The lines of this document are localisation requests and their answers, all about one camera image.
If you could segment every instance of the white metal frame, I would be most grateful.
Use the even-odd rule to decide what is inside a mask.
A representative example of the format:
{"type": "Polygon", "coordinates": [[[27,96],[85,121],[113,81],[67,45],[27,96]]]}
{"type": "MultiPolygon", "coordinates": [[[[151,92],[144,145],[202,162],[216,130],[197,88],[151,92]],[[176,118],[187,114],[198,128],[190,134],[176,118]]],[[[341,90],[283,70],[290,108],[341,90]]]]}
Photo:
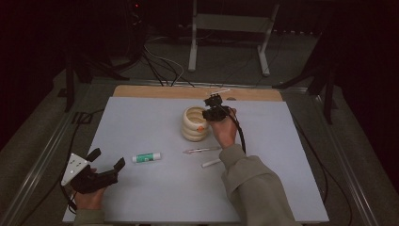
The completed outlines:
{"type": "Polygon", "coordinates": [[[197,29],[227,30],[227,31],[246,31],[264,33],[262,45],[258,46],[258,56],[262,67],[263,76],[270,74],[269,66],[265,55],[267,43],[272,33],[279,5],[273,7],[270,17],[248,17],[231,15],[214,15],[197,13],[197,0],[193,0],[193,26],[190,59],[188,70],[194,72],[197,64],[197,29]]]}

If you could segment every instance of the glue stick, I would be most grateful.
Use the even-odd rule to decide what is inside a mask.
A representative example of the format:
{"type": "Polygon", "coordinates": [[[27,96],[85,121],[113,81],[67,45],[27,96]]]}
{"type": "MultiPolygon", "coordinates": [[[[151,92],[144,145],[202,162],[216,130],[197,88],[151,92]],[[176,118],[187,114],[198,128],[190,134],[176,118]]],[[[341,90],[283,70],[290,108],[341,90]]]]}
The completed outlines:
{"type": "Polygon", "coordinates": [[[138,155],[133,155],[132,161],[134,163],[150,162],[161,159],[160,153],[143,153],[138,155]]]}

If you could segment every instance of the person's left hand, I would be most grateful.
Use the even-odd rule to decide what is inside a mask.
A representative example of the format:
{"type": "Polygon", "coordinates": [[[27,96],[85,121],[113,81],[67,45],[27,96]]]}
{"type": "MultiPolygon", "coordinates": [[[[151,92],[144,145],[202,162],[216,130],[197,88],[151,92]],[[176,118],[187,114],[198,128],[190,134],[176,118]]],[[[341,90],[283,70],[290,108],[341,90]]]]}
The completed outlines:
{"type": "Polygon", "coordinates": [[[99,210],[102,209],[103,195],[105,193],[106,187],[100,188],[92,193],[81,194],[76,193],[74,200],[77,209],[89,209],[89,210],[99,210]]]}

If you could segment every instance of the white table surface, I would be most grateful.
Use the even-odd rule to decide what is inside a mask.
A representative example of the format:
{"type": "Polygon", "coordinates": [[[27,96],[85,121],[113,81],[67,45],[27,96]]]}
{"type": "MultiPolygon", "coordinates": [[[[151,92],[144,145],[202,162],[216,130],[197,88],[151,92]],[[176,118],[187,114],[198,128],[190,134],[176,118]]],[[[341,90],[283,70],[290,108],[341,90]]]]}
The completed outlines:
{"type": "MultiPolygon", "coordinates": [[[[100,155],[90,165],[98,172],[111,170],[124,157],[119,182],[104,195],[105,220],[130,223],[220,223],[239,221],[229,203],[218,163],[219,151],[183,153],[186,149],[217,146],[212,133],[200,142],[183,138],[182,114],[194,99],[111,97],[90,150],[100,155]],[[162,159],[134,164],[132,155],[161,153],[162,159]]],[[[225,101],[237,109],[247,154],[258,155],[281,179],[299,222],[328,221],[310,165],[284,102],[225,101]]],[[[67,209],[64,221],[74,215],[67,209]]]]}

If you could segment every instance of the gray sleeve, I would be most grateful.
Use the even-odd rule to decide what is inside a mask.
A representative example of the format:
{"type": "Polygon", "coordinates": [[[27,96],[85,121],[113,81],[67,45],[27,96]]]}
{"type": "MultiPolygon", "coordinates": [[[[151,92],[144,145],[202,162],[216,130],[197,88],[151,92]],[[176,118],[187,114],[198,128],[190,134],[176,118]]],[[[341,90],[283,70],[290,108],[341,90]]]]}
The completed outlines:
{"type": "Polygon", "coordinates": [[[256,226],[298,226],[278,175],[258,156],[246,157],[240,145],[220,153],[226,170],[226,194],[242,223],[256,226]]]}

